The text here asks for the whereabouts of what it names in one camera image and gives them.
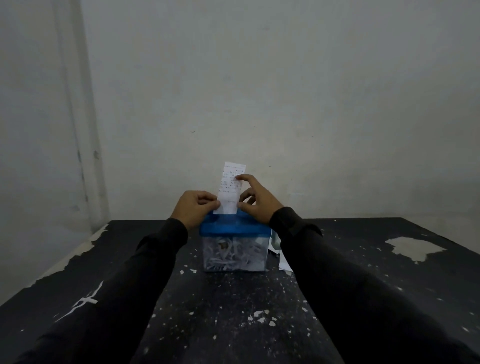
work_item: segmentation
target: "finger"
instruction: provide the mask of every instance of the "finger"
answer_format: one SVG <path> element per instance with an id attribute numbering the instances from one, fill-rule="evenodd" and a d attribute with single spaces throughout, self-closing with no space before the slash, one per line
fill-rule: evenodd
<path id="1" fill-rule="evenodd" d="M 199 200 L 209 200 L 209 201 L 215 201 L 216 196 L 214 194 L 211 194 L 210 192 L 207 191 L 195 191 L 197 193 L 197 198 Z"/>
<path id="2" fill-rule="evenodd" d="M 238 181 L 247 181 L 250 184 L 250 186 L 252 186 L 254 189 L 262 187 L 260 182 L 258 182 L 257 179 L 253 177 L 251 174 L 239 174 L 235 178 Z"/>
<path id="3" fill-rule="evenodd" d="M 243 212 L 246 212 L 247 214 L 252 216 L 257 208 L 257 206 L 252 206 L 252 205 L 246 204 L 245 202 L 238 202 L 237 207 Z"/>
<path id="4" fill-rule="evenodd" d="M 243 191 L 241 193 L 239 201 L 243 202 L 243 201 L 245 201 L 245 199 L 247 197 L 250 197 L 250 196 L 255 196 L 255 192 L 253 191 L 253 188 L 251 188 L 251 187 L 247 188 L 245 191 Z"/>
<path id="5" fill-rule="evenodd" d="M 210 211 L 216 210 L 220 207 L 220 201 L 209 201 L 205 205 L 202 205 L 204 212 L 208 214 Z"/>

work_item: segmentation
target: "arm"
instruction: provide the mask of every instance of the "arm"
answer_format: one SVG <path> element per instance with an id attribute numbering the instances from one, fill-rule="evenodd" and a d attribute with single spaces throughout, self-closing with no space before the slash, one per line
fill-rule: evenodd
<path id="1" fill-rule="evenodd" d="M 187 229 L 218 208 L 216 196 L 187 191 L 160 231 L 144 237 L 136 253 L 103 281 L 83 306 L 62 317 L 18 363 L 129 363 L 155 304 L 170 278 Z"/>
<path id="2" fill-rule="evenodd" d="M 346 363 L 480 363 L 429 316 L 326 245 L 316 226 L 283 207 L 253 176 L 237 179 L 251 185 L 238 207 L 278 233 L 302 293 Z"/>

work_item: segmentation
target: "black tabletop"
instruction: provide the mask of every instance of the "black tabletop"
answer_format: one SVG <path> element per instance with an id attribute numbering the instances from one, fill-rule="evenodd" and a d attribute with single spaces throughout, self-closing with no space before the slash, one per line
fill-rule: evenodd
<path id="1" fill-rule="evenodd" d="M 310 221 L 324 231 L 327 244 L 480 352 L 480 255 L 402 218 Z M 0 363 L 30 348 L 57 317 L 113 273 L 143 236 L 162 224 L 111 221 L 92 250 L 0 307 Z M 415 264 L 393 254 L 393 246 L 385 243 L 397 237 L 429 241 L 446 250 Z M 279 271 L 272 253 L 267 268 L 258 273 L 205 273 L 201 241 L 192 232 L 132 363 L 341 363 L 295 275 Z"/>

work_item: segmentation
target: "person's left arm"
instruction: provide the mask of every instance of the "person's left arm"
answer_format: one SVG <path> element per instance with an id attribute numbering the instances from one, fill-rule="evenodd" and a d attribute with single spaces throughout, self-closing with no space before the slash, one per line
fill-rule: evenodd
<path id="1" fill-rule="evenodd" d="M 83 306 L 62 317 L 17 363 L 128 363 L 170 278 L 188 230 L 220 206 L 205 191 L 185 192 L 159 232 L 144 237 L 136 253 L 103 281 Z"/>

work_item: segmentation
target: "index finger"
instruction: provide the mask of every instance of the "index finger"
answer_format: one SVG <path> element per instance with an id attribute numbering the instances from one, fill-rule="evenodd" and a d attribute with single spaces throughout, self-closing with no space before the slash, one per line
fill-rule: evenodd
<path id="1" fill-rule="evenodd" d="M 258 182 L 257 179 L 253 177 L 251 174 L 239 174 L 235 178 L 239 181 L 247 181 L 250 184 L 250 186 L 252 186 L 254 189 L 262 187 L 260 182 Z"/>
<path id="2" fill-rule="evenodd" d="M 210 201 L 215 201 L 216 196 L 214 194 L 211 194 L 210 192 L 207 191 L 195 191 L 197 193 L 197 198 L 199 200 L 210 200 Z"/>

